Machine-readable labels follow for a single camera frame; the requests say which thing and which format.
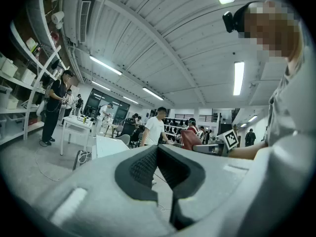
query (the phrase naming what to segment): air vent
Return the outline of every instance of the air vent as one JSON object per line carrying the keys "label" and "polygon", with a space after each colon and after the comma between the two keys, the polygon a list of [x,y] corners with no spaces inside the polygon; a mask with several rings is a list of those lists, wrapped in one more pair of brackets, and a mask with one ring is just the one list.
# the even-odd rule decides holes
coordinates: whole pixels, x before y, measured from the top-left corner
{"label": "air vent", "polygon": [[91,1],[82,1],[81,3],[80,22],[79,22],[79,42],[80,43],[85,42],[90,5],[91,5]]}

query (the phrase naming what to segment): white sleeve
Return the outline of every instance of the white sleeve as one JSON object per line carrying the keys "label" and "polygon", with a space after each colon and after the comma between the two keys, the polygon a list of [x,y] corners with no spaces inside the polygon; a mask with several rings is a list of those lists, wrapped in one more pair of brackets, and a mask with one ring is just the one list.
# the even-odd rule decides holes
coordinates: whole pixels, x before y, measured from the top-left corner
{"label": "white sleeve", "polygon": [[152,119],[153,119],[153,118],[150,118],[150,119],[147,121],[147,124],[145,125],[145,127],[146,127],[148,130],[152,129],[152,127],[153,127],[153,125],[154,125]]}

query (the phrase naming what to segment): desk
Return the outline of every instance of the desk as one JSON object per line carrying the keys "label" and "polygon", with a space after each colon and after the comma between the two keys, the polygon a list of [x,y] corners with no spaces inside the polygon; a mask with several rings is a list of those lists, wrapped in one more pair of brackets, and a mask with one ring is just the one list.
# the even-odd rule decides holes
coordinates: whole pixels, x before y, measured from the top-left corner
{"label": "desk", "polygon": [[92,159],[114,155],[126,150],[129,150],[129,147],[121,140],[97,135],[96,154],[92,154]]}
{"label": "desk", "polygon": [[107,134],[108,132],[108,129],[109,127],[111,126],[112,127],[112,138],[113,138],[113,135],[114,135],[114,129],[117,128],[119,125],[118,124],[112,124],[112,123],[104,123],[105,125],[107,125],[107,130],[105,131],[105,135]]}
{"label": "desk", "polygon": [[64,135],[65,130],[69,130],[69,138],[68,143],[70,143],[71,133],[78,133],[80,135],[85,135],[86,141],[83,147],[83,150],[87,150],[87,144],[88,144],[88,138],[90,134],[90,130],[92,128],[93,123],[89,120],[86,120],[86,123],[83,123],[82,121],[77,119],[78,117],[75,115],[71,115],[68,117],[63,118],[64,119],[64,126],[63,126],[63,133],[62,133],[62,139],[61,139],[61,147],[60,147],[60,155],[63,155],[63,148],[64,148]]}

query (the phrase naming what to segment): sneaker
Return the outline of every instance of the sneaker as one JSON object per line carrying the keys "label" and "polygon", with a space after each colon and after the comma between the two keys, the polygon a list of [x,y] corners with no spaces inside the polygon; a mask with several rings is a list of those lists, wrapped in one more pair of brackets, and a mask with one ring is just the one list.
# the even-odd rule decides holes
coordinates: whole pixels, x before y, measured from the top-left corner
{"label": "sneaker", "polygon": [[46,145],[51,146],[51,142],[50,141],[43,141]]}

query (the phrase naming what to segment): concrete floor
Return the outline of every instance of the concrete floor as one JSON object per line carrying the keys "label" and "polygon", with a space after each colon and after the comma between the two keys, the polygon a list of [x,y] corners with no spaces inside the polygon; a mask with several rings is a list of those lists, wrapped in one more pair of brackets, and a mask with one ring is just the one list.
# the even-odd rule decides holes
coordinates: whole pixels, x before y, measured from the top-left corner
{"label": "concrete floor", "polygon": [[[53,133],[56,141],[48,147],[39,145],[42,134],[42,129],[40,129],[29,133],[28,139],[25,141],[23,138],[18,138],[1,148],[0,169],[9,189],[30,205],[34,204],[43,191],[55,183],[41,174],[39,167],[51,179],[61,180],[72,173],[77,152],[83,149],[80,142],[84,140],[81,136],[72,136],[70,144],[64,140],[64,155],[61,156],[61,133],[62,127],[57,125]],[[111,136],[110,129],[106,136]],[[89,137],[87,150],[91,151],[94,144],[95,139]],[[156,170],[156,175],[164,180],[159,169]],[[165,208],[171,208],[172,190],[157,176],[154,175],[154,179],[157,183],[153,186],[153,190],[158,193],[158,203]],[[162,210],[163,219],[168,221],[170,212],[170,210]]]}

